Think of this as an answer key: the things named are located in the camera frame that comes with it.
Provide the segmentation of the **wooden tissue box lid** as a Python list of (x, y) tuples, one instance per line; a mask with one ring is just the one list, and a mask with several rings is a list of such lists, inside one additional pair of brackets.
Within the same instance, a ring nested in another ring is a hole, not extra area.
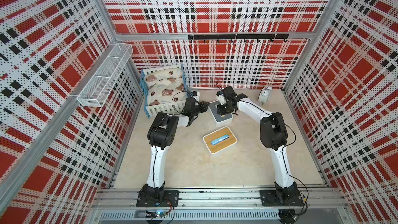
[(214, 155), (237, 144), (238, 139), (231, 129), (225, 126), (204, 136), (203, 142), (210, 154)]

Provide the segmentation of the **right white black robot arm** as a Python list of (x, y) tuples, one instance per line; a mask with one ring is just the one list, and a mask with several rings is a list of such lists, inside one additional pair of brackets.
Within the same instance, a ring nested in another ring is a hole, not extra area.
[(275, 172), (276, 202), (282, 206), (306, 206), (306, 201), (291, 175), (287, 158), (288, 131), (283, 116), (270, 112), (251, 101), (247, 95), (237, 94), (231, 86), (220, 89), (217, 94), (217, 114), (235, 114), (240, 111), (251, 117), (260, 126), (260, 141), (271, 155)]

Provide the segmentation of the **white tissue box base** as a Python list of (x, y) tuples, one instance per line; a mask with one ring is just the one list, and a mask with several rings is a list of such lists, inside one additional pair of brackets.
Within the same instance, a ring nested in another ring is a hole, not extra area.
[(223, 141), (217, 145), (212, 145), (211, 143), (204, 143), (204, 146), (211, 156), (218, 156), (218, 155), (222, 154), (223, 152), (225, 152), (226, 150), (229, 150), (232, 147), (234, 147), (237, 143), (238, 143), (238, 141), (233, 142), (233, 143)]
[(223, 126), (229, 126), (232, 124), (233, 116), (218, 116), (212, 119), (216, 128), (221, 128)]

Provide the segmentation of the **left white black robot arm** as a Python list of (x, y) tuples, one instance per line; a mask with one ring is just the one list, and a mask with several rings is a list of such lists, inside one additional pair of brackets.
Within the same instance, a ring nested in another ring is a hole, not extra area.
[(209, 102), (200, 101), (200, 93), (191, 92), (182, 113), (157, 113), (149, 128), (147, 138), (151, 146), (151, 164), (147, 182), (138, 193), (136, 207), (176, 207), (179, 191), (165, 189), (166, 155), (171, 147), (178, 127), (189, 127), (199, 114), (207, 112)]

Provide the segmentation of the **blue tissue paper pack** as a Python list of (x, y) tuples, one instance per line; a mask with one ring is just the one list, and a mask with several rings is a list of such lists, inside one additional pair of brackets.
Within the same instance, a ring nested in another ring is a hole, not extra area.
[(221, 137), (219, 137), (219, 138), (217, 138), (217, 139), (211, 141), (211, 144), (212, 144), (213, 146), (215, 146), (215, 145), (217, 145), (217, 144), (219, 144), (219, 143), (221, 143), (221, 142), (227, 140), (228, 138), (229, 138), (229, 135), (227, 135), (227, 134), (226, 134), (226, 135), (223, 135), (223, 136), (221, 136)]

